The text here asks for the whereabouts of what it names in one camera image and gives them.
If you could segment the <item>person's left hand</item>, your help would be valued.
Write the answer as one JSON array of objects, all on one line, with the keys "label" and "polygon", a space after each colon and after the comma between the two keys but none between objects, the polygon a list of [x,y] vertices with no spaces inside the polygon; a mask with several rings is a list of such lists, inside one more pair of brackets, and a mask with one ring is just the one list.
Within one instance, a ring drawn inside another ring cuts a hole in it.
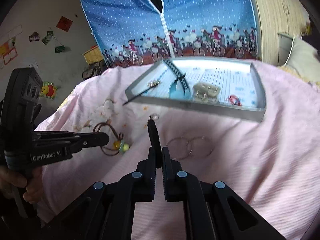
[{"label": "person's left hand", "polygon": [[43,197],[42,174],[43,168],[37,167],[32,171],[33,177],[27,181],[22,175],[1,166],[1,193],[5,197],[13,197],[12,187],[25,189],[23,199],[30,204],[38,203]]}]

